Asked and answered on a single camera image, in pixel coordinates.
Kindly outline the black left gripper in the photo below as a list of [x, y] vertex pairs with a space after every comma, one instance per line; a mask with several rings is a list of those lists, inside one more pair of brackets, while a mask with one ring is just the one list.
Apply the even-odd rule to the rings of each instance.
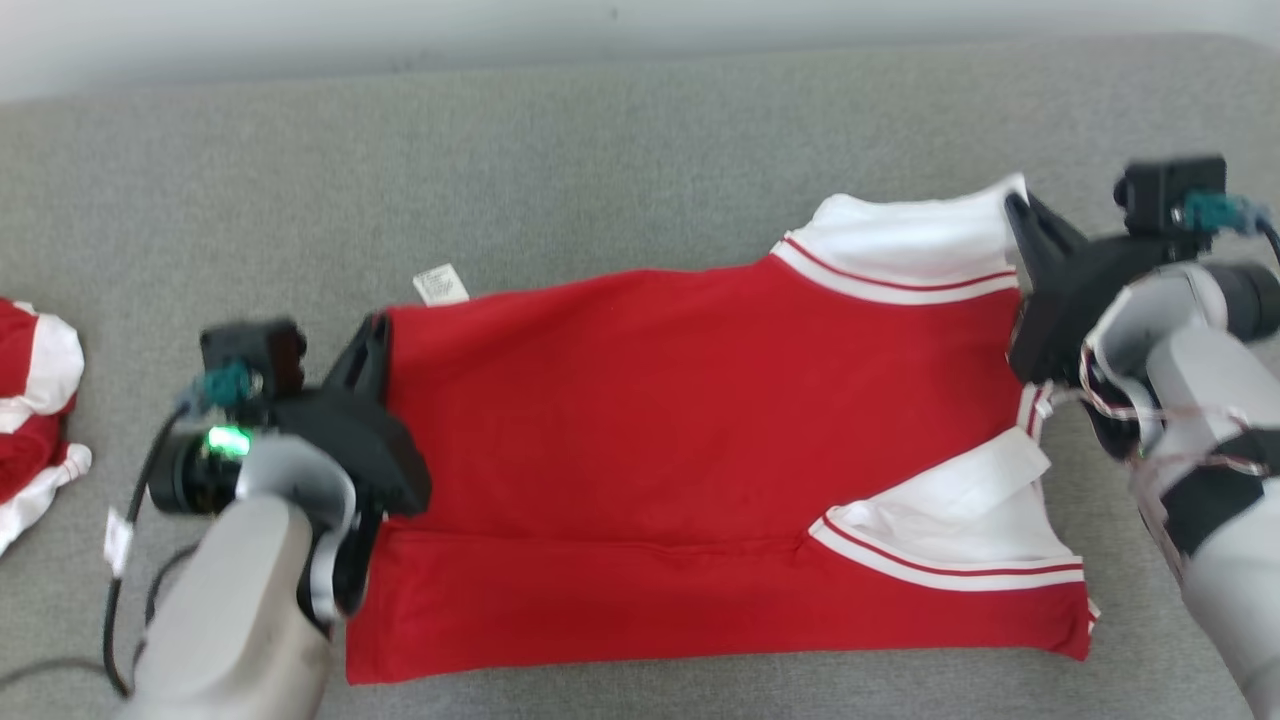
[[351, 520], [364, 501], [390, 514], [428, 509], [431, 478], [387, 400], [392, 328], [385, 313], [362, 320], [324, 378], [273, 402], [241, 405], [227, 421], [166, 430], [148, 464], [161, 512], [216, 514], [273, 495], [317, 520]]

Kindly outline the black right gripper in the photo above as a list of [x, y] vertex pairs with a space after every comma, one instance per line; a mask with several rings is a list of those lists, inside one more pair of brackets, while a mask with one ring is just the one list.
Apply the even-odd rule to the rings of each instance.
[[1242, 342], [1277, 332], [1277, 273], [1258, 263], [1201, 263], [1194, 245], [1110, 237], [1088, 242], [1033, 193], [1004, 210], [1032, 272], [1009, 364], [1025, 383], [1084, 384], [1088, 348], [1106, 372], [1132, 372], [1165, 337], [1202, 324]]

